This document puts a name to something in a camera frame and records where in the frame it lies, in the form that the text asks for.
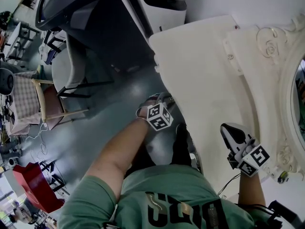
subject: green t-shirt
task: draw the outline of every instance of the green t-shirt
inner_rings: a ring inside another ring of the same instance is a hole
[[[129,175],[118,203],[105,182],[83,178],[63,206],[58,225],[59,229],[249,229],[257,219],[263,219],[259,210],[250,215],[219,199],[197,170],[166,165]],[[107,227],[106,222],[117,227]]]

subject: wire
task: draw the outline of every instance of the wire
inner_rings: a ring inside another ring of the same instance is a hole
[[[235,179],[237,179],[238,177],[240,177],[240,173],[234,177],[231,178],[231,180],[225,184],[225,186],[217,193],[217,196],[220,196],[220,194],[226,189],[226,187],[229,185],[229,183]]]
[[[52,162],[53,162],[53,164],[56,166],[56,169],[58,170],[58,172],[59,172],[59,174],[60,174],[60,176],[61,176],[62,182],[64,183],[64,185],[65,185],[65,187],[66,187],[66,183],[65,183],[65,180],[63,179],[63,176],[62,176],[61,172],[59,171],[59,169],[58,169],[57,165],[55,164],[55,162],[54,162],[54,161],[52,161]]]
[[[42,152],[44,155],[47,155],[47,154],[48,154],[48,149],[47,149],[46,145],[44,144],[44,141],[43,141],[43,139],[42,139],[42,137],[41,137],[41,133],[44,132],[44,131],[47,131],[47,130],[48,130],[48,127],[47,127],[47,129],[42,130],[41,128],[42,128],[43,125],[44,125],[44,123],[41,124],[40,130],[39,130],[37,136],[35,136],[35,137],[28,136],[28,137],[25,139],[25,142],[26,142],[29,138],[35,139],[35,138],[37,138],[37,137],[40,137],[40,139],[41,139],[41,144],[40,144],[41,152]]]
[[[38,154],[39,154],[39,153],[37,154],[34,150],[31,150],[31,151],[30,151],[30,156],[31,156],[32,159],[34,160],[34,163],[36,163],[36,160],[34,159],[34,157],[33,157],[33,155],[32,155],[32,152],[35,153],[36,157],[37,157],[41,162],[45,162],[43,158],[38,157]],[[51,181],[51,177],[50,177],[50,175],[49,175],[48,172],[45,173],[45,171],[43,171],[42,173],[43,173],[43,175],[44,175],[45,177],[48,177],[48,179]]]

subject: white furniture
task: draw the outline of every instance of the white furniture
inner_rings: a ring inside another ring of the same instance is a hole
[[[86,50],[71,36],[66,37],[67,48],[62,50],[52,62],[52,77],[57,92],[63,88],[75,88],[85,78]]]
[[[28,30],[27,37],[22,35],[22,29]],[[17,27],[14,29],[13,33],[10,35],[8,41],[6,42],[6,46],[4,47],[3,53],[6,59],[15,59],[15,60],[21,59],[20,57],[18,57],[20,51],[23,50],[23,48],[21,48],[21,43],[23,43],[24,40],[31,42],[33,41],[33,38],[30,38],[31,31],[35,32],[36,34],[39,34],[38,30],[35,30],[30,26],[24,25],[21,22],[18,23]],[[13,49],[16,49],[15,56],[11,55]]]
[[[161,78],[216,191],[239,172],[226,160],[229,151],[219,131],[225,122],[247,126],[274,166],[305,170],[305,141],[292,104],[295,72],[305,55],[305,15],[282,28],[238,28],[231,16],[222,16],[150,38]],[[237,191],[235,182],[226,195]]]

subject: person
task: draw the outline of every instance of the person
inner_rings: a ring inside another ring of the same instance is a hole
[[[23,207],[17,207],[14,210],[14,214],[10,214],[9,218],[12,223],[16,223],[18,220],[23,223],[31,223],[33,221],[33,218],[25,208]]]
[[[11,149],[14,149],[16,145],[18,145],[20,141],[18,139],[15,139],[11,141],[10,143],[6,143],[4,145],[0,146],[0,154],[2,160],[8,160],[10,158],[19,158],[22,156],[21,149],[16,148],[16,151],[13,151],[10,153]]]
[[[154,105],[153,100],[146,105]],[[143,107],[140,118],[102,149],[63,206],[60,229],[255,228],[268,219],[246,206],[265,205],[257,174],[241,174],[243,209],[219,198],[204,175],[191,167],[185,124],[176,129],[171,164],[156,166],[142,145],[149,130],[146,116]]]

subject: concrete floor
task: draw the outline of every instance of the concrete floor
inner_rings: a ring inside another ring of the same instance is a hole
[[[19,64],[33,70],[38,64],[42,64],[37,53],[40,44],[41,39],[36,38],[25,53],[27,55],[24,58],[25,61]],[[55,173],[62,175],[66,183],[65,190],[69,193],[77,186],[104,145],[135,118],[135,111],[139,104],[152,94],[166,91],[154,65],[145,65],[139,71],[129,75],[119,75],[112,69],[105,70],[102,61],[92,51],[87,51],[87,55],[88,82],[107,80],[108,72],[112,75],[114,83],[91,88],[90,99],[65,99],[64,104],[69,111],[80,108],[90,110],[73,116],[73,122],[63,123],[51,131],[42,132],[41,137],[46,149],[41,150],[39,137],[35,140],[29,138],[27,142],[22,143],[23,156],[20,158],[22,166],[41,160],[56,161]],[[47,78],[50,79],[51,66],[44,67]],[[183,122],[183,117],[176,106],[173,108],[172,115],[174,122],[170,128],[158,133],[151,131],[147,136],[147,149],[156,164],[169,164],[172,159],[175,128],[178,123]],[[33,125],[29,135],[36,136],[39,129],[40,125]],[[193,151],[191,141],[189,147],[190,151]],[[53,212],[52,216],[57,218],[59,214],[60,210]]]

